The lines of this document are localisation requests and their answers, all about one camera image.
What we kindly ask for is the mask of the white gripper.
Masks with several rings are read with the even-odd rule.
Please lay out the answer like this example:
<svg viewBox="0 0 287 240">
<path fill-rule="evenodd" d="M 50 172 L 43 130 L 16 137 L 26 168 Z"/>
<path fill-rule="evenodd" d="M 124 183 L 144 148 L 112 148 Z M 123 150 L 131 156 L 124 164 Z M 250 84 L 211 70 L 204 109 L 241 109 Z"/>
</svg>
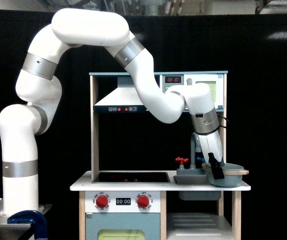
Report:
<svg viewBox="0 0 287 240">
<path fill-rule="evenodd" d="M 210 163 L 211 172 L 215 180 L 224 179 L 223 147 L 219 132 L 216 130 L 210 134 L 199 134 L 201 151 L 206 163 Z"/>
</svg>

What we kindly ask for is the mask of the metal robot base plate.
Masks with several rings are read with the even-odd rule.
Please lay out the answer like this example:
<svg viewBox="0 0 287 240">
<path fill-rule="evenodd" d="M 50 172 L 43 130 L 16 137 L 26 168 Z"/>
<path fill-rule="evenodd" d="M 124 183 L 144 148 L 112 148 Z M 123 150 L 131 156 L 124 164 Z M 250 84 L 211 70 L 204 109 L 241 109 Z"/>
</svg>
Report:
<svg viewBox="0 0 287 240">
<path fill-rule="evenodd" d="M 52 208 L 52 204 L 42 204 L 38 210 L 44 217 Z M 0 240 L 35 240 L 34 228 L 31 223 L 7 223 L 8 216 L 0 214 Z"/>
</svg>

